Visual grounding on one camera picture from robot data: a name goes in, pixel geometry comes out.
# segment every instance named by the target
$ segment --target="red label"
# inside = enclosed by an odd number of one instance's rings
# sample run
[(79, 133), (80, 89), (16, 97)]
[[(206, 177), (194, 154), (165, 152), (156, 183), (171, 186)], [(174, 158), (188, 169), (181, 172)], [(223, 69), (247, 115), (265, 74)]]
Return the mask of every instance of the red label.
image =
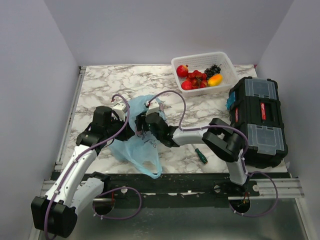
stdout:
[(238, 108), (235, 109), (235, 122), (238, 122)]
[(262, 120), (266, 120), (267, 116), (266, 116), (265, 104), (261, 102), (260, 105), (261, 105)]

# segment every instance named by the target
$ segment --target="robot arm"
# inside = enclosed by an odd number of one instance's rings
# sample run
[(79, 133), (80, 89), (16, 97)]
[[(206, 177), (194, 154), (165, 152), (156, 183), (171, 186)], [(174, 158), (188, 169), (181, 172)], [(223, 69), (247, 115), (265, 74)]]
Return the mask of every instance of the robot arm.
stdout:
[[(79, 160), (77, 157), (91, 146), (117, 133), (124, 125), (126, 112), (124, 103), (118, 103), (112, 108), (99, 106), (95, 109), (92, 122), (77, 137), (72, 157), (55, 184), (45, 193), (44, 197), (36, 196), (31, 203), (36, 229), (44, 230), (45, 214), (49, 202), (55, 195), (47, 221), (48, 232), (67, 238), (73, 231), (78, 214), (84, 207), (97, 195), (109, 190), (109, 177), (98, 172), (91, 174), (85, 185), (80, 186), (88, 167), (107, 143), (89, 150)], [(126, 141), (134, 135), (135, 133), (127, 124), (116, 139)], [(63, 183), (58, 191), (57, 187), (61, 182)]]
[(243, 139), (240, 135), (229, 128), (227, 123), (219, 118), (213, 118), (209, 123), (219, 128), (208, 128), (194, 131), (183, 131), (177, 126), (168, 125), (165, 120), (155, 111), (157, 108), (154, 101), (151, 102), (151, 110), (145, 114), (146, 129), (165, 146), (180, 147), (186, 144), (206, 144), (220, 159), (226, 162), (230, 174), (230, 181), (243, 186), (248, 180), (248, 172), (243, 165)]
[[(196, 131), (183, 131), (177, 126), (168, 125), (158, 114), (160, 106), (156, 100), (148, 103), (148, 111), (137, 116), (137, 130), (151, 133), (165, 146), (180, 147), (186, 144), (206, 144), (219, 158), (227, 164), (231, 188), (244, 186), (248, 182), (247, 172), (241, 162), (243, 140), (231, 129), (209, 128)], [(93, 113), (92, 123), (77, 137), (76, 147), (70, 161), (55, 184), (44, 197), (35, 197), (31, 203), (33, 222), (36, 229), (44, 230), (45, 215), (49, 203), (54, 199), (47, 221), (48, 232), (67, 238), (73, 231), (78, 214), (94, 197), (110, 190), (109, 176), (94, 172), (85, 185), (79, 186), (82, 177), (91, 163), (99, 155), (102, 144), (86, 152), (81, 159), (77, 157), (91, 146), (108, 139), (117, 133), (126, 119), (126, 105), (119, 103), (113, 108), (99, 106)], [(214, 118), (210, 125), (229, 126), (222, 120)], [(127, 124), (116, 139), (126, 141), (135, 133)]]

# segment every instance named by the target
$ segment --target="red fruit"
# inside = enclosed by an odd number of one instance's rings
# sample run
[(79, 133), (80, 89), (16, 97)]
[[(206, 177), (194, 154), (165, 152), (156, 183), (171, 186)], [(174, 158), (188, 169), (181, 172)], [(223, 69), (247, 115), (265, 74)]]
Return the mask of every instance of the red fruit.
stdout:
[(202, 80), (202, 81), (201, 81), (201, 83), (202, 83), (202, 84), (204, 84), (205, 86), (207, 86), (207, 85), (208, 85), (207, 80)]
[(205, 81), (207, 81), (207, 74), (205, 74), (205, 73), (202, 73), (202, 80), (205, 80)]
[(193, 72), (189, 72), (188, 78), (194, 79), (195, 77), (196, 77), (196, 74), (194, 74)]
[(176, 74), (179, 78), (185, 78), (186, 76), (188, 76), (188, 73), (188, 65), (180, 65), (176, 68)]
[(199, 84), (198, 84), (198, 80), (197, 79), (191, 79), (191, 84), (192, 84), (192, 86), (198, 86)]
[(195, 74), (195, 77), (198, 78), (198, 79), (201, 79), (201, 78), (202, 78), (202, 73), (198, 71), (198, 72)]
[(193, 88), (192, 88), (192, 84), (191, 84), (190, 81), (184, 81), (184, 82), (181, 84), (181, 88), (182, 88), (183, 90), (191, 90), (191, 89), (193, 89)]
[(201, 89), (203, 89), (203, 88), (205, 88), (206, 86), (207, 86), (207, 85), (204, 84), (204, 82), (202, 81), (202, 82), (200, 83), (200, 86), (199, 86), (199, 87), (200, 87)]

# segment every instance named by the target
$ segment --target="toolbox lid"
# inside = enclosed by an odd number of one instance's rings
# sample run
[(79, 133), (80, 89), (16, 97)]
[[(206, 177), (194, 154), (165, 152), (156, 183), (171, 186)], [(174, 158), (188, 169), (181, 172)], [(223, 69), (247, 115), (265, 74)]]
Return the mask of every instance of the toolbox lid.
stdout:
[(257, 153), (275, 156), (285, 150), (281, 128), (248, 124), (247, 129), (249, 146), (257, 147)]
[(245, 95), (277, 100), (275, 83), (267, 79), (246, 78), (244, 81)]

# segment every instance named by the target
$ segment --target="red apple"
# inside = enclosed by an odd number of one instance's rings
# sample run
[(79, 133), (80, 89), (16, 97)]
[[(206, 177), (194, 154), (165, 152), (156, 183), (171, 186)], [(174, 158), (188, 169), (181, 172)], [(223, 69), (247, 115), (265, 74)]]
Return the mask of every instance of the red apple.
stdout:
[(180, 65), (176, 68), (176, 74), (179, 78), (185, 78), (186, 76), (188, 76), (188, 73), (188, 65)]
[(181, 88), (182, 88), (183, 90), (191, 90), (191, 89), (193, 89), (192, 84), (191, 84), (190, 81), (184, 81), (184, 82), (181, 84)]

